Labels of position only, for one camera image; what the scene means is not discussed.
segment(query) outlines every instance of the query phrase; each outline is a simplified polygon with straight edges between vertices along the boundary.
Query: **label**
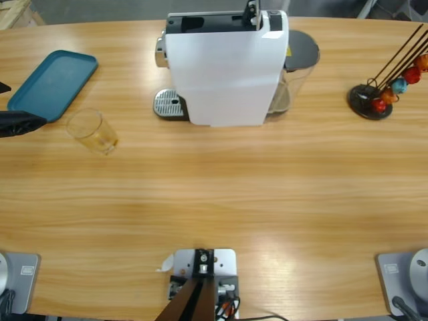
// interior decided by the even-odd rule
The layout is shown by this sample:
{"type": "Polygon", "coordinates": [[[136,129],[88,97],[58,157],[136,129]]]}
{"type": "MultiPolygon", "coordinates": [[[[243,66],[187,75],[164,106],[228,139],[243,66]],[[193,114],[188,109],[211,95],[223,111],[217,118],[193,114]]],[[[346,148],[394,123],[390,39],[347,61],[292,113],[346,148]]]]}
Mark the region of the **label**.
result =
{"type": "Polygon", "coordinates": [[[385,264],[383,267],[385,268],[385,272],[387,274],[395,274],[399,272],[399,266],[395,263],[385,264]]]}
{"type": "Polygon", "coordinates": [[[21,275],[22,276],[33,276],[34,275],[34,267],[23,265],[21,268],[21,275]]]}

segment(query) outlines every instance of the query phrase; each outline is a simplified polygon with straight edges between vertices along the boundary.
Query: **coffee machine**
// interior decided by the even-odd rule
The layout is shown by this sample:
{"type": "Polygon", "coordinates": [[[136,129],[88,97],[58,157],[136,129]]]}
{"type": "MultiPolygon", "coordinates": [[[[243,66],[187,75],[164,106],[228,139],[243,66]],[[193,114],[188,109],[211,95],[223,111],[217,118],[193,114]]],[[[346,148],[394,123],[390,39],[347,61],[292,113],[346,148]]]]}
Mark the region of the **coffee machine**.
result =
{"type": "Polygon", "coordinates": [[[290,109],[319,50],[265,1],[266,10],[249,0],[243,11],[168,15],[155,60],[169,68],[175,88],[156,94],[155,114],[196,125],[257,126],[290,109]]]}

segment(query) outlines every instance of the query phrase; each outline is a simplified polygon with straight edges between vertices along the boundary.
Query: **teal tray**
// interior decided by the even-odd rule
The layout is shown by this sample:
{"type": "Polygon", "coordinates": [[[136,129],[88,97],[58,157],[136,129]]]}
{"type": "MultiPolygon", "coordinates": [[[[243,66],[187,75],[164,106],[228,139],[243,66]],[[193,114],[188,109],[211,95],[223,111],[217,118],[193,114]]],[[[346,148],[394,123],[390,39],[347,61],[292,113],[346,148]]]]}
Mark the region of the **teal tray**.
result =
{"type": "Polygon", "coordinates": [[[7,103],[55,122],[98,67],[94,56],[57,50],[49,54],[7,103]]]}

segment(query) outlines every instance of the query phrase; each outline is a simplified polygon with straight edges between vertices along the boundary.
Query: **clear glass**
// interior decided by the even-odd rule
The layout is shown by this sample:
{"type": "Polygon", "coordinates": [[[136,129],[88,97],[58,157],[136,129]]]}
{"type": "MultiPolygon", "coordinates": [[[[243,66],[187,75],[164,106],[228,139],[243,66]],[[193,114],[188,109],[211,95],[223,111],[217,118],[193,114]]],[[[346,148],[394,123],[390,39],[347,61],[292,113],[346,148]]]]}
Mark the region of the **clear glass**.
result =
{"type": "Polygon", "coordinates": [[[93,152],[109,154],[118,137],[98,110],[87,108],[76,112],[67,122],[67,132],[93,152]]]}

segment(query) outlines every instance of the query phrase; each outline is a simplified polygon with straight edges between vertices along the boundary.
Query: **wooden table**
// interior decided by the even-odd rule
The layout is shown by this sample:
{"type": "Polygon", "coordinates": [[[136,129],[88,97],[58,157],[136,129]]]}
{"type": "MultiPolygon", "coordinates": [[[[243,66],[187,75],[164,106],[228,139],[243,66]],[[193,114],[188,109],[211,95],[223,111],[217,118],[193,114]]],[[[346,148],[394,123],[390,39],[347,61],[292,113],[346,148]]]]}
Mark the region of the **wooden table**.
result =
{"type": "Polygon", "coordinates": [[[0,77],[13,91],[53,50],[100,67],[64,116],[0,140],[0,247],[39,253],[30,312],[154,320],[177,249],[237,252],[241,316],[293,320],[386,314],[375,255],[428,246],[427,76],[380,122],[347,91],[376,74],[416,24],[292,18],[321,60],[293,108],[255,128],[167,122],[152,112],[171,84],[154,43],[164,21],[0,32],[0,77]],[[101,110],[120,142],[88,152],[65,131],[101,110]]]}

